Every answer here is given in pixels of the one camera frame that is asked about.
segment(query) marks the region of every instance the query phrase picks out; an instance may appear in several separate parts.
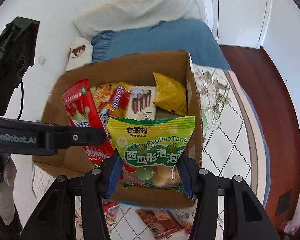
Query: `cookie package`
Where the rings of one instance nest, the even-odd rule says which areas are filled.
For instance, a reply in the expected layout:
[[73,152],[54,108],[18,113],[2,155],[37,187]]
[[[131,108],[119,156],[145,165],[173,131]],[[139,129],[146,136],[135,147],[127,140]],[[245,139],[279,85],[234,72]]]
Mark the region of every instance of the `cookie package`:
[[[72,126],[104,129],[93,102],[88,78],[79,80],[70,86],[63,94],[63,103]],[[102,145],[84,146],[83,148],[97,168],[100,167],[104,159],[111,157],[114,151],[107,136]]]

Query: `candy bag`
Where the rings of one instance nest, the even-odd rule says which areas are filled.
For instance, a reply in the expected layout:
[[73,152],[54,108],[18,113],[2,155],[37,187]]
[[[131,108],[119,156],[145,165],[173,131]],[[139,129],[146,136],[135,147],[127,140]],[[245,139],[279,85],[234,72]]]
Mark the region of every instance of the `candy bag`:
[[[88,78],[79,80],[70,86],[63,95],[63,102],[72,126],[104,129],[93,102]],[[113,154],[113,148],[107,136],[102,145],[84,146],[83,148],[97,168],[104,159],[111,157]]]
[[159,73],[153,73],[157,94],[153,103],[169,112],[187,115],[186,88],[179,81]]
[[115,149],[115,145],[106,127],[110,117],[125,117],[131,94],[131,86],[130,84],[119,82],[106,83],[91,88],[93,101],[113,149]]
[[124,183],[177,186],[180,178],[176,163],[194,127],[194,116],[140,121],[110,119],[107,128],[124,163]]

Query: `white door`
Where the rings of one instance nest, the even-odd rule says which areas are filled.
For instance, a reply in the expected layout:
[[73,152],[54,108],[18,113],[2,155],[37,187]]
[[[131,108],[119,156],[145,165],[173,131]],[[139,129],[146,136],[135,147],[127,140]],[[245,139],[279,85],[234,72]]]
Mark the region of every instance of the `white door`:
[[218,2],[218,44],[256,48],[265,19],[267,0]]

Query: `blue bedsheet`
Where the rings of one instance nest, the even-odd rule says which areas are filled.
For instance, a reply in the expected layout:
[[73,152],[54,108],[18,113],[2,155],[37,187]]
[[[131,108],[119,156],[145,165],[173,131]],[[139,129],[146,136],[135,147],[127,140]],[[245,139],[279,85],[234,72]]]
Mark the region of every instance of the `blue bedsheet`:
[[[186,50],[195,64],[231,70],[209,27],[200,20],[161,21],[145,28],[119,32],[103,31],[92,39],[91,44],[93,45],[93,62],[134,53]],[[247,98],[262,131],[255,108],[250,98],[248,96]],[[270,191],[270,162],[269,150],[263,133],[262,139],[267,162],[266,192],[263,201],[263,206],[265,206]]]

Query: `red wooden floor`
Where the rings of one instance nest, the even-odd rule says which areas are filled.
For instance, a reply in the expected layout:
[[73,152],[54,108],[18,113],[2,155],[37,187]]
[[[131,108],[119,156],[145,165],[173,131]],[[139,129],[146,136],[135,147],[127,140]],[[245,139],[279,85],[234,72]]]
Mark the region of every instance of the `red wooden floor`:
[[[220,46],[239,83],[251,98],[270,152],[271,188],[266,212],[276,228],[293,217],[300,192],[300,131],[277,68],[261,48]],[[276,216],[279,197],[292,190],[289,209]]]

